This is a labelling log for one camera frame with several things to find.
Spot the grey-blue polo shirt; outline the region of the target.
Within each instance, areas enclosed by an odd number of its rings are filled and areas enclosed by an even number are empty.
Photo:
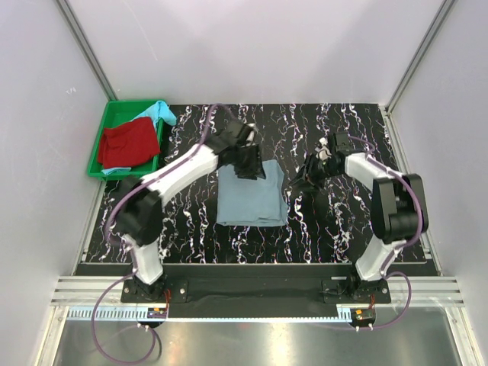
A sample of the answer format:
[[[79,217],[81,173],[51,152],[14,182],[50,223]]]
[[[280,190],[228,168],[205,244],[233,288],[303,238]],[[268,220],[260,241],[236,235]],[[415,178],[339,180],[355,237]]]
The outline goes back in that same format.
[[[276,160],[263,162],[266,178],[238,178],[232,166],[217,171],[217,224],[277,227],[287,223],[284,173]]]

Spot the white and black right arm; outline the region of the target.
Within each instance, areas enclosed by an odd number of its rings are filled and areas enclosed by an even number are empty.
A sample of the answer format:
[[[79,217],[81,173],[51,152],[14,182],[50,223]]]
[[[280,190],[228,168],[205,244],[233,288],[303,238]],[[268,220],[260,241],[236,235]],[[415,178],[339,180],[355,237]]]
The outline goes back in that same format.
[[[370,191],[371,241],[346,279],[332,289],[323,289],[327,300],[366,303],[385,291],[389,267],[403,249],[420,240],[429,217],[422,178],[385,166],[374,158],[372,150],[356,148],[356,141],[357,137],[346,132],[321,138],[291,186],[320,191],[326,180],[347,175]]]

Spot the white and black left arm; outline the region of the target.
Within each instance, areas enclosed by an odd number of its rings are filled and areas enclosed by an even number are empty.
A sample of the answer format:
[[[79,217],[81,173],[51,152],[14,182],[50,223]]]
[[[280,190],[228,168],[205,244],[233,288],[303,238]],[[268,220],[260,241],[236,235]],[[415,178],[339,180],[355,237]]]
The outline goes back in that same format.
[[[234,168],[238,178],[265,177],[255,134],[254,124],[232,120],[164,168],[142,178],[124,180],[121,206],[114,219],[133,260],[133,274],[124,282],[123,302],[150,303],[169,298],[158,240],[165,206],[177,193],[226,165]]]

